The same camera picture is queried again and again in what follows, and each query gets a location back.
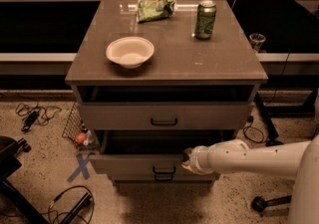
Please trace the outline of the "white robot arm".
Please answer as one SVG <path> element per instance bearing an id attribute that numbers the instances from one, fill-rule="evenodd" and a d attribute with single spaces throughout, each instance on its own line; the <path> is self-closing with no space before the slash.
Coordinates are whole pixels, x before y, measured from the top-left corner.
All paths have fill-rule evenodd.
<path id="1" fill-rule="evenodd" d="M 259 148 L 233 139 L 183 154 L 182 167 L 197 175 L 252 172 L 294 180 L 288 224 L 319 224 L 319 136 Z"/>

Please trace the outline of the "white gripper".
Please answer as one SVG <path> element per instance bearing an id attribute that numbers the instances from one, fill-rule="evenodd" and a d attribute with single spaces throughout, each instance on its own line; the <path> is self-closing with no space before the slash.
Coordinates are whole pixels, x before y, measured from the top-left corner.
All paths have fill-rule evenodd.
<path id="1" fill-rule="evenodd" d="M 210 147 L 209 146 L 197 146 L 194 149 L 191 147 L 183 151 L 182 160 L 184 162 L 189 161 L 188 164 L 182 164 L 182 168 L 193 172 L 198 175 L 206 175 L 212 172 L 208 161 Z"/>

